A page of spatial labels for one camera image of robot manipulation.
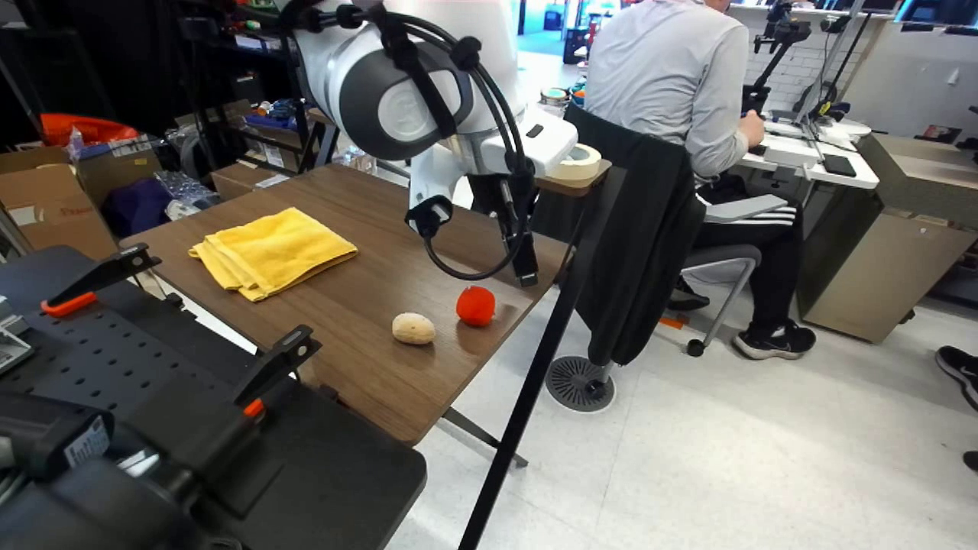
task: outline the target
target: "sneaker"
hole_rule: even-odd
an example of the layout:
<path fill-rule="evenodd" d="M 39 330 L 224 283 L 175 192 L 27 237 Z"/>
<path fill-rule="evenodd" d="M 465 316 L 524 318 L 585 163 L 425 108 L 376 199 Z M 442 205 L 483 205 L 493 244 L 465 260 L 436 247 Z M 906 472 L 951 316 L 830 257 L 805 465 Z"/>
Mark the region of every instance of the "sneaker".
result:
<path fill-rule="evenodd" d="M 964 461 L 978 474 L 978 451 L 965 451 Z"/>
<path fill-rule="evenodd" d="M 816 334 L 806 326 L 796 326 L 793 322 L 774 334 L 747 330 L 735 335 L 735 348 L 752 359 L 767 359 L 767 356 L 799 359 L 812 344 L 816 344 Z"/>
<path fill-rule="evenodd" d="M 978 356 L 946 344 L 938 348 L 938 368 L 959 386 L 959 395 L 978 409 Z"/>

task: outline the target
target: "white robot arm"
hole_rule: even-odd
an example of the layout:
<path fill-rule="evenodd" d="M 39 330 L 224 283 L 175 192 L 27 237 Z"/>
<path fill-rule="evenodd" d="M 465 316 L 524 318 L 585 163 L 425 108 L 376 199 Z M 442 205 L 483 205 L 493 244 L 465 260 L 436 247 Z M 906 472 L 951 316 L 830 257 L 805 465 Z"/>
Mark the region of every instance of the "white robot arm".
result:
<path fill-rule="evenodd" d="M 465 174 L 516 174 L 521 189 L 504 194 L 521 203 L 533 174 L 578 143 L 575 124 L 533 108 L 521 87 L 511 0 L 389 0 L 374 9 L 291 0 L 282 22 L 297 37 L 314 104 L 364 152 L 410 160 L 406 219 L 428 244 L 453 217 L 448 194 Z M 527 233 L 530 205 L 511 211 Z"/>

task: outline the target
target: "jacket on chair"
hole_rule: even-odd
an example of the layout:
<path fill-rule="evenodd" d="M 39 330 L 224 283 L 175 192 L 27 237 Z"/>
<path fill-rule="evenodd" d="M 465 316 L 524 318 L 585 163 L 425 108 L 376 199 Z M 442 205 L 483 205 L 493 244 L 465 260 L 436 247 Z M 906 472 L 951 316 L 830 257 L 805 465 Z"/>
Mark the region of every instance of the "jacket on chair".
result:
<path fill-rule="evenodd" d="M 703 224 L 695 167 L 680 143 L 617 127 L 568 108 L 580 143 L 610 160 L 605 185 L 585 205 L 587 227 L 568 276 L 585 279 L 578 316 L 594 363 L 630 363 L 649 344 L 682 260 Z"/>

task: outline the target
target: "yellow cloth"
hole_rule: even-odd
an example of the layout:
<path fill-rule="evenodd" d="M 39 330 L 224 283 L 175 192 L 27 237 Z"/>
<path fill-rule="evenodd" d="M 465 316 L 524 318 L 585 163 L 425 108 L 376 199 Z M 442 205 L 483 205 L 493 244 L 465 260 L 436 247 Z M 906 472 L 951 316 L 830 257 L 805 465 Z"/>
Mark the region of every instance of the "yellow cloth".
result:
<path fill-rule="evenodd" d="M 240 290 L 251 303 L 356 254 L 353 241 L 297 208 L 205 234 L 190 247 L 190 257 L 201 260 L 224 290 Z"/>

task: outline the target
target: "gray shirt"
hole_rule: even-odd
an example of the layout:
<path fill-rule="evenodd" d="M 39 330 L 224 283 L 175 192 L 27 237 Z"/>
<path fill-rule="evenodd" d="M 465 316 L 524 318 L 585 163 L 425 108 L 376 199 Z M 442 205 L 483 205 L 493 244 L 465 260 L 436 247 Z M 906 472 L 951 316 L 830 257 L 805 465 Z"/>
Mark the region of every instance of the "gray shirt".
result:
<path fill-rule="evenodd" d="M 736 164 L 748 29 L 696 0 L 646 0 L 610 19 L 587 62 L 585 108 L 685 143 L 700 178 Z"/>

